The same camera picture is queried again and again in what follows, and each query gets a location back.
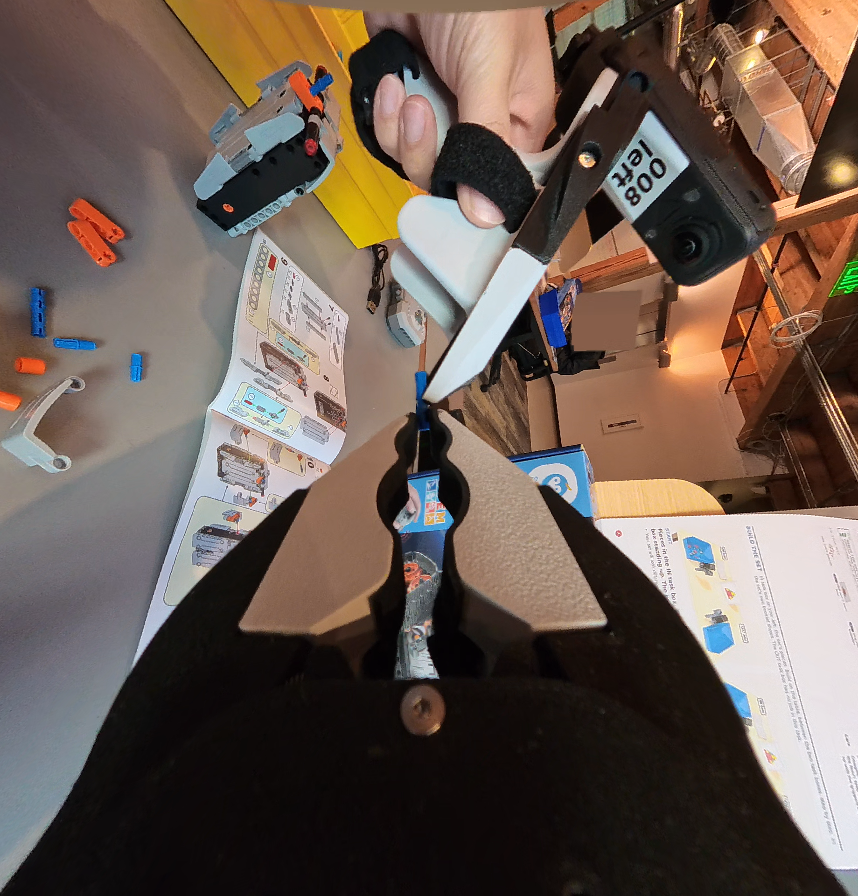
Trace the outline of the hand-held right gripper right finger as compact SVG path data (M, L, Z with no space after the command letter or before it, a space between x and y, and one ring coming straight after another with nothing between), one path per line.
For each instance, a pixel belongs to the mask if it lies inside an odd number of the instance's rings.
M604 628L547 491L448 412L430 420L440 497L454 520L430 638L439 675L483 677L511 645Z

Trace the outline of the instruction booklet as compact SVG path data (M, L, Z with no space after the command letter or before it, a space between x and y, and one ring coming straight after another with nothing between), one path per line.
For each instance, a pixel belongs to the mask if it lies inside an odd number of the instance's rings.
M347 313L256 230L233 348L135 658L198 581L294 491L325 474L347 426Z

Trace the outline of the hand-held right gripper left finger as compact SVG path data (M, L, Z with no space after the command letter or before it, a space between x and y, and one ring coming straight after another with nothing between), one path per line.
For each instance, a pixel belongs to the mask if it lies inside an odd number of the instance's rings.
M367 678L393 678L406 599L394 521L409 499L415 450L409 414L310 487L242 631L303 635L340 648Z

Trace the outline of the grey black robot body model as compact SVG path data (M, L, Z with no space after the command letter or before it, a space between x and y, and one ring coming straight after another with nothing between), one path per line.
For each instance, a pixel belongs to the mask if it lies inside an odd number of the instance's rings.
M341 108L329 87L311 96L315 71L296 61L272 73L257 83L253 106L228 106L210 129L215 149L193 188L199 211L230 236L254 230L332 171Z

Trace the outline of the wooden table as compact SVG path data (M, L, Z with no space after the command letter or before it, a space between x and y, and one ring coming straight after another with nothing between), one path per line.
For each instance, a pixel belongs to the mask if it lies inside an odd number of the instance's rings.
M566 301L571 312L566 346L556 349L542 330L551 370L562 374L559 353L590 357L592 350L606 349L597 363L605 372L632 364L670 365L668 330L679 296L677 284L644 248L624 252L571 272L556 271L550 285L573 279L580 290Z

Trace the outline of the black office chair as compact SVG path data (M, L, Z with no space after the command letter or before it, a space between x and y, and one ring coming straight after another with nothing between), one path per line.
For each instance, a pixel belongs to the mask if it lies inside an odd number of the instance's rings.
M525 382L545 378L554 372L560 375L578 375L585 371L598 370L605 357L605 350L575 351L569 343L565 347L553 350L553 354L550 355L543 342L538 342L532 332L510 335L496 349L492 357L488 381L480 386L482 392L488 392L499 382L502 360L506 353L515 362L516 370ZM556 371L553 370L552 359L556 361Z

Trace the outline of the blue plastic bin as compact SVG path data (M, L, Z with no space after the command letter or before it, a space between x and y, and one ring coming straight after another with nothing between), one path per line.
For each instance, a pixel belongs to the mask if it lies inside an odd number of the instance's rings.
M540 326L549 346L554 350L564 347L568 340L560 316L557 288L549 288L538 297L538 311Z

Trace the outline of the blue robot kit box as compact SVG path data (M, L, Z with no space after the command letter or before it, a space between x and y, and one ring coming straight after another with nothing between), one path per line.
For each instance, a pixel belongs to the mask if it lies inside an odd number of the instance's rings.
M583 516L595 519L593 470L580 446L511 456L510 461L537 485L549 487ZM407 596L394 678L437 678L428 639L433 609L442 582L446 532L453 515L439 498L439 472L408 477L408 500L394 521L404 561Z

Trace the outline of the small grey curved panel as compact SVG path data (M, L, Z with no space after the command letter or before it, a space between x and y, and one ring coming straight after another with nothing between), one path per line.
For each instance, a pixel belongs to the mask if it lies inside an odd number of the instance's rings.
M70 468L72 460L54 450L35 435L35 430L46 412L57 399L68 393L84 390L85 381L70 376L35 397L9 428L0 446L29 467L38 466L47 472L58 473Z

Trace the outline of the person's left hand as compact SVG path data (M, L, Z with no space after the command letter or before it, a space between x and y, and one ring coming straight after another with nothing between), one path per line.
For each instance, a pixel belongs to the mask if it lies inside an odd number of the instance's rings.
M542 8L363 16L370 37L393 29L428 60L456 97L459 122L496 133L515 151L542 150L556 101ZM384 153L385 162L400 165L403 178L430 190L438 153L432 105L423 96L408 96L390 73L376 88L374 106L371 153Z

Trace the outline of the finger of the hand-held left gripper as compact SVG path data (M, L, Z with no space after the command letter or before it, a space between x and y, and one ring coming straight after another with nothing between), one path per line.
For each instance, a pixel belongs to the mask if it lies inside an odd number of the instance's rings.
M482 372L547 266L520 248L506 253L433 370L423 394L427 403L441 402Z

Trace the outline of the grey battery box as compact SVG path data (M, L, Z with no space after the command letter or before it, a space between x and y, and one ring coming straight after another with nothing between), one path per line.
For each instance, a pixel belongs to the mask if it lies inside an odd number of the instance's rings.
M398 344L405 348L422 345L426 338L426 317L423 308L392 280L386 321Z

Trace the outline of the white instruction poster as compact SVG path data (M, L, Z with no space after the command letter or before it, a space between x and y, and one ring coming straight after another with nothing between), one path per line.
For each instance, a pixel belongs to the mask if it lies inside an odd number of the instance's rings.
M826 865L858 869L858 520L753 513L597 527L692 631Z

